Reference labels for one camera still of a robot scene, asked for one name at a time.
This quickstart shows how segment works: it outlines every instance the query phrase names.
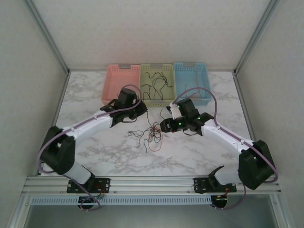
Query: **metal bracket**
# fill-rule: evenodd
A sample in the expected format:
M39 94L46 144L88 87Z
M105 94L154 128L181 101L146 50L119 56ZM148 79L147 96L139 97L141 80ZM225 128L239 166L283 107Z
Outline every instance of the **metal bracket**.
M110 178L95 178L93 187L89 192L90 193L101 193L101 192L109 193L110 181L111 181ZM67 193L85 193L71 180L68 182L66 192Z
M197 177L194 180L194 191L195 193L227 193L227 192L237 192L235 184L218 185L213 188L209 183L209 177Z

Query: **wire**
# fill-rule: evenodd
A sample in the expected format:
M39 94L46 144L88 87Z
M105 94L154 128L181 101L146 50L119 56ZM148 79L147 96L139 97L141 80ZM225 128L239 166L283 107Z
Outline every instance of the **wire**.
M91 118L89 118L89 119L87 119L87 120L84 120L84 121L80 122L80 123L77 124L76 126L73 126L73 129L77 129L78 127L81 127L82 125L84 125L84 124L86 124L86 123L88 123L88 122L94 120L95 118L99 118L99 117L102 117L102 116L105 116L105 115L110 115L110 114L117 113L117 112L121 112L121 111L128 111L128 110L131 110L131 109L137 107L137 106L140 104L140 102L141 102L142 92L141 92L141 90L140 90L137 86L132 85L132 84L127 84L127 85L123 86L122 89L123 89L123 88L126 88L126 87L128 87L128 86L131 86L131 87L136 88L136 89L138 90L138 92L139 92L139 99L138 99L138 101L137 101L136 104L134 104L132 107L129 107L129 108L117 109L117 110L114 110L114 111L111 111L111 112L108 112L108 113L101 113L101 114L99 114L99 115L97 115L97 116L93 116L93 117L91 117ZM41 147L41 149L40 149L40 151L39 151L39 153L38 153L38 163L39 163L39 169L40 169L41 172L44 172L44 173L52 173L52 172L55 172L55 171L45 171L45 170L43 170L43 168L41 167L41 164L42 164L41 159L40 159L40 158L41 158L41 155L42 155L43 151L44 151L44 150L45 150L53 141L55 141L57 138L61 137L62 135L66 134L66 133L68 133L68 132L70 132L70 131L72 131L72 128L66 129L65 131L63 131L63 132L61 132L61 133L55 135L53 138L51 138L48 142L46 142L46 144L44 144L44 145ZM74 182L77 186L79 186L86 194L88 194L90 198L92 198L95 202L97 202L97 204L98 204L98 208L97 208L97 209L99 209L99 208L101 207L99 201L97 201L97 200L94 198L93 195L91 195L83 186L81 186L81 184L79 184L77 181L75 181L75 180L73 180L73 179L71 179L71 181L73 181L73 182ZM84 199L84 200L82 201L82 203L80 204L80 208L81 208L81 209L82 209L82 204L83 204L86 200L87 200L87 199Z
M122 121L122 123L134 123L134 122L136 122L136 120L137 120L137 117L133 121Z
M232 138L234 138L234 139L238 140L239 142L241 142L242 139L240 139L238 136L234 135L233 133L231 133L231 132L225 130L224 128L222 128L222 127L218 124L218 122L217 122L218 102L217 102L217 100L216 100L214 94L213 94L211 91L209 91L209 90L207 90L207 89L205 89L205 88L202 88L202 87L195 87L195 88L187 89L185 92L181 93L181 94L180 94L172 103L173 103L173 104L176 104L177 100L180 99L181 96L183 96L184 94L186 94L187 92L189 92L189 91L191 91L191 90L196 90L196 89L204 90L204 91L206 91L207 93L209 93L209 94L212 96L212 98L213 98L213 100L214 100L214 104L215 104L215 109L214 109L214 123L215 123L215 125L216 125L220 130L222 130L223 132L225 132L226 134L228 134L229 136L231 136ZM270 181L269 181L269 180L266 180L264 183L273 183L273 182L276 182L277 179L278 179L278 177L279 177L279 174L278 174L276 168L270 163L270 161L269 161L264 155L262 155L262 153L260 153L260 151L258 151L256 148L254 148L252 145L250 145L250 144L247 143L246 141L244 141L243 144L246 145L246 146L248 146L248 147L249 147L250 149L252 149L257 155L259 155L259 156L267 163L267 165L270 166L270 168L271 168L271 169L273 170L273 172L275 173L275 177L273 178L273 180L270 180ZM243 185L243 186L244 186L244 197L243 197L243 199L242 199L239 203L237 203L236 205L227 207L225 210L235 208L235 207L237 207L238 205L240 205L241 203L244 202L244 200L245 200L245 198L246 198L246 187L245 187L245 185Z
M84 208L82 207L84 202L86 202L88 199L92 199L94 200L97 204L98 204L98 208L90 208L90 209L85 209L86 212L88 211L93 211L93 210L98 210L101 208L101 205L100 205L100 202L98 199L95 198L95 196L93 196L90 192L88 192L81 184L79 184L76 180L66 176L66 175L63 175L64 177L70 179L72 182L74 182L82 191L84 191L86 194L88 194L89 198L85 198L84 200L81 201L80 203L80 210L84 210Z
M229 210L229 209L233 209L233 208L236 208L237 206L239 206L239 205L241 205L244 201L245 201L245 199L246 199L246 187L245 187L245 184L243 184L243 187L244 187L244 196L243 196L243 198L242 198L242 200L240 201L240 202L238 202L238 203L236 203L235 205L232 205L232 206L229 206L229 207L225 207L225 208L219 208L220 210ZM215 210L217 210L218 208L214 205L214 204L212 204L211 205Z
M199 80L198 80L198 72L197 71L195 71L194 81L196 82L196 86L199 87ZM200 97L202 98L200 90L198 90L196 93L191 94L190 96L187 96L187 93L186 93L186 97L195 98L195 97L197 97L197 94L199 94Z
M151 100L151 90L150 88L152 87L154 89L154 95L153 95L153 100L155 100L155 96L156 94L160 97L161 100L163 100L163 93L162 93L162 89L167 86L168 88L172 87L171 85L169 85L168 83L168 79L165 77L165 75L163 74L163 72L155 72L153 76L150 76L150 73L149 72L145 72L146 74L148 74L148 77L149 79L152 79L154 78L157 74L159 74L159 76L155 79L153 79L152 81L152 85L149 85L149 84L144 84L142 86L148 86L149 87L149 92L146 92L144 91L143 93L143 100L144 100L144 96L147 95L149 97L149 99ZM156 82L157 80L163 80L164 81L164 84L163 86L158 90L156 89L155 85L156 85Z
M161 112L160 112L160 116L161 116L161 118L162 118L163 120L165 120L165 118L163 118L163 116L162 116L162 109L161 109Z
M66 129L66 130L64 130L63 132L61 132L61 133L55 135L53 138L51 138L48 142L46 142L46 144L44 144L44 145L41 147L41 149L40 149L40 151L39 151L39 153L38 153L38 162L39 162L39 169L40 169L40 171L41 171L41 172L44 172L44 173L51 173L51 172L54 172L54 171L45 171L45 170L43 170L42 167L41 167L41 159L40 159L40 158L41 158L41 155L42 155L43 151L44 151L44 150L45 150L45 149L46 149L54 140L56 140L57 138L61 137L62 135L66 134L66 133L68 133L68 132L71 132L72 129L74 130L74 129L77 129L78 127L81 127L82 125L84 125L84 124L86 124L86 123L88 123L88 122L94 120L95 118L99 118L99 117L102 117L102 116L104 116L104 115L110 115L110 114L117 113L117 112L121 112L121 111L128 111L128 110L131 110L131 109L137 107L137 106L140 104L140 102L141 102L142 92L141 92L141 90L140 90L137 86L132 85L132 84L127 84L127 85L125 85L124 87L122 87L122 89L123 89L123 88L126 88L126 87L128 87L128 86L131 86L131 87L136 88L136 89L138 90L138 92L139 92L140 98L138 99L138 102L137 102L135 105L133 105L132 107L129 107L129 108L122 108L122 109L117 109L117 110L114 110L114 111L110 111L110 112L108 112L108 113L101 113L101 114L99 114L99 115L97 115L97 116L93 116L93 117L91 117L91 118L89 118L89 119L87 119L87 120L84 120L83 122L80 122L80 123L77 124L76 126L73 126L73 128Z
M197 133L194 133L194 134L188 134L188 133L185 133L185 130L182 130L182 132L185 134L185 135L188 135L188 136L193 136L193 135L196 135Z
M150 127L148 127L144 131L142 131L142 130L128 131L128 136L134 135L136 138L138 138L138 144L139 145L136 147L136 148L138 148L138 147L141 146L142 137L144 136L144 134L146 132L148 132L148 137L143 140L143 145L146 149L146 153L148 152L148 148L149 148L149 150L151 150L153 152L159 151L162 148L163 137L164 136L168 137L168 136L162 133L161 126L158 122L154 122L153 124L151 124L150 119L149 119L148 111L147 111L147 121L148 121L148 124L150 125ZM152 143L152 142L155 142L156 144L160 144L159 149L157 149L157 150L151 149L150 143Z

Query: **blue basket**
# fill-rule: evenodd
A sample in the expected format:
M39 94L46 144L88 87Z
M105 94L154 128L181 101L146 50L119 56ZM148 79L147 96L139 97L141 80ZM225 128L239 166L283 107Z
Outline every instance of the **blue basket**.
M177 96L193 87L203 87L210 90L206 64L176 62L173 66ZM181 99L186 97L191 98L195 105L207 105L211 101L211 95L203 90L190 91Z

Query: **white wall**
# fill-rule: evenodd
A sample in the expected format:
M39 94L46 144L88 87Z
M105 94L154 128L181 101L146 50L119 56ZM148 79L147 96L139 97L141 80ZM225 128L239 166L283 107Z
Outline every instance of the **white wall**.
M34 0L70 69L195 61L233 69L269 0Z
M304 1L281 0L239 75L257 138L266 141L297 227L304 227Z
M0 6L0 227L51 125L65 74L21 0Z

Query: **marble surface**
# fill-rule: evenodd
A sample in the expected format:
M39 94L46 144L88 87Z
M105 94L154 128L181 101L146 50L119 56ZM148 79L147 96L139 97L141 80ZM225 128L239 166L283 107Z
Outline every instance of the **marble surface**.
M72 72L57 121L65 127L84 120L100 107L105 72ZM218 121L235 133L249 138L248 129L230 72L209 72L212 92L218 100ZM198 110L214 114L214 101ZM149 119L161 122L161 108L149 108ZM163 108L162 116L170 114ZM135 123L120 123L86 140L76 148L76 160L95 175L154 176L208 175L220 165L237 163L236 158L216 142L183 132L167 133L157 152L146 149L128 130L149 127L146 114Z

